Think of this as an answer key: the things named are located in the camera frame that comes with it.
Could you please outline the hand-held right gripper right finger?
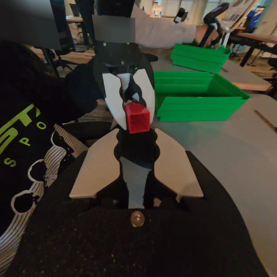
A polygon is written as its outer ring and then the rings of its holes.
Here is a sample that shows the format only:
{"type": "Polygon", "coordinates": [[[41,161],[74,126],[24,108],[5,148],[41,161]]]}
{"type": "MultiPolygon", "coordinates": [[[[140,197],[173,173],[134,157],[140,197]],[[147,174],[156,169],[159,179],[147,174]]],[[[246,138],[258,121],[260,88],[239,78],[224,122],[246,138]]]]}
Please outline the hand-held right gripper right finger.
{"type": "Polygon", "coordinates": [[[156,144],[160,155],[154,163],[155,178],[175,193],[175,199],[203,198],[204,194],[185,149],[158,128],[156,144]]]}

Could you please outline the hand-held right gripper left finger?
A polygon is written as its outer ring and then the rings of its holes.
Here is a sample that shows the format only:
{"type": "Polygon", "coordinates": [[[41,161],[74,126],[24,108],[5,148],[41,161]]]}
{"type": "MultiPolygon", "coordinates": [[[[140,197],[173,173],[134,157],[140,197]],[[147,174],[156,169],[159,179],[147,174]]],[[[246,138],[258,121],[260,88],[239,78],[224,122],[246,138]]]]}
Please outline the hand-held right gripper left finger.
{"type": "Polygon", "coordinates": [[[119,131],[118,128],[112,130],[88,149],[69,194],[71,199],[95,198],[120,176],[120,163],[114,154],[119,131]]]}

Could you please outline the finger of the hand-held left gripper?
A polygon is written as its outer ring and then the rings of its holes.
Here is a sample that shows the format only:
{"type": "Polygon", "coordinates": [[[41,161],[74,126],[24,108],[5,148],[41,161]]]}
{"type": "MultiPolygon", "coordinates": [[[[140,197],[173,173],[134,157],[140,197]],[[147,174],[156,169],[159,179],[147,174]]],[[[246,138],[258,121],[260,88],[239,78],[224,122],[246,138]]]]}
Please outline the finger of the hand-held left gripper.
{"type": "Polygon", "coordinates": [[[123,130],[127,130],[126,113],[123,108],[121,79],[113,74],[103,74],[105,89],[105,102],[115,119],[123,130]]]}
{"type": "Polygon", "coordinates": [[[150,124],[155,113],[155,92],[145,69],[139,69],[130,78],[130,94],[138,94],[136,98],[150,112],[150,124]]]}

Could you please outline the red toy block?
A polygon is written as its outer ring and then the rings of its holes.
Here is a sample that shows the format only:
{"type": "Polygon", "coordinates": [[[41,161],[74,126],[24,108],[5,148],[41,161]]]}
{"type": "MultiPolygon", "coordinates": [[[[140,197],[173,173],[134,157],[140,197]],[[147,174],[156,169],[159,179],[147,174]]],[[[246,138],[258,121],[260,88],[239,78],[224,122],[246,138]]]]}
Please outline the red toy block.
{"type": "Polygon", "coordinates": [[[143,104],[130,102],[124,106],[124,110],[130,134],[144,133],[150,130],[150,111],[143,104]]]}

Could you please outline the green plastic bin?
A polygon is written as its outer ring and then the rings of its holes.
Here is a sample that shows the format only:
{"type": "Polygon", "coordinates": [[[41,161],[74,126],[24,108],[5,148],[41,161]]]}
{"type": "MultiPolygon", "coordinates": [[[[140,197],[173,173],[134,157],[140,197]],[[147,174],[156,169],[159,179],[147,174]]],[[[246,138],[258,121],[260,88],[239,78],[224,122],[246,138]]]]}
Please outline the green plastic bin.
{"type": "Polygon", "coordinates": [[[155,114],[161,122],[227,120],[251,96],[219,74],[154,71],[155,114]]]}
{"type": "Polygon", "coordinates": [[[230,48],[224,46],[214,49],[176,44],[170,58],[172,64],[177,66],[209,73],[219,73],[230,54],[230,48]]]}

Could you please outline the person's left forearm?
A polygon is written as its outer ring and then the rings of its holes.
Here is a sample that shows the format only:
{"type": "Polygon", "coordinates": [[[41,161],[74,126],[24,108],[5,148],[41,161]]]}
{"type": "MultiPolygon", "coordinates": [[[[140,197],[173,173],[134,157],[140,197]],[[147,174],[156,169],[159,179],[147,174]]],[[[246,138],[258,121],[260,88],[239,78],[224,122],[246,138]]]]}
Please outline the person's left forearm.
{"type": "Polygon", "coordinates": [[[92,112],[98,100],[104,99],[94,77],[94,58],[88,63],[78,65],[64,77],[66,92],[77,108],[78,117],[92,112]]]}

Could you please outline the black shirt green print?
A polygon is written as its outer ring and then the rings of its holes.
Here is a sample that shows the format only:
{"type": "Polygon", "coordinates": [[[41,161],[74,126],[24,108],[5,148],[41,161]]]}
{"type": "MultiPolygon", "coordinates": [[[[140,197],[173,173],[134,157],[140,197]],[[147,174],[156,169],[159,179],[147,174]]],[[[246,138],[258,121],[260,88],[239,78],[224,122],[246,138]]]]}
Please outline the black shirt green print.
{"type": "Polygon", "coordinates": [[[1,40],[0,71],[1,127],[18,120],[24,125],[42,121],[54,126],[80,118],[64,78],[47,73],[45,64],[26,46],[1,40]]]}

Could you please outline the wooden office desk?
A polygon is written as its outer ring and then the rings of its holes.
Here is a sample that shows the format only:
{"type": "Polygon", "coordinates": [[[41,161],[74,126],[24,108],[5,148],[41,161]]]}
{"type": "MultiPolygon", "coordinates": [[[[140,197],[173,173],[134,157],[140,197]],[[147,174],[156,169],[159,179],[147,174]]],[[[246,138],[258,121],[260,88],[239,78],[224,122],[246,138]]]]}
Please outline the wooden office desk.
{"type": "Polygon", "coordinates": [[[241,67],[245,66],[255,49],[277,55],[276,35],[260,35],[239,32],[236,36],[230,36],[229,39],[231,41],[230,43],[249,46],[248,51],[241,60],[241,67]]]}

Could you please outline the wooden framed display board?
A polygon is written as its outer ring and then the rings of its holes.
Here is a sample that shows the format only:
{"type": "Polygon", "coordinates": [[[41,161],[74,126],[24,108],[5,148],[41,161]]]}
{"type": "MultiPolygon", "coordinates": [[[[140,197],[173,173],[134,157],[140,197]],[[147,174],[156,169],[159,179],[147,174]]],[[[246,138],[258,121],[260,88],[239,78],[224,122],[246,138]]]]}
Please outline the wooden framed display board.
{"type": "Polygon", "coordinates": [[[234,1],[220,20],[221,27],[224,30],[234,30],[258,2],[259,0],[234,1]]]}

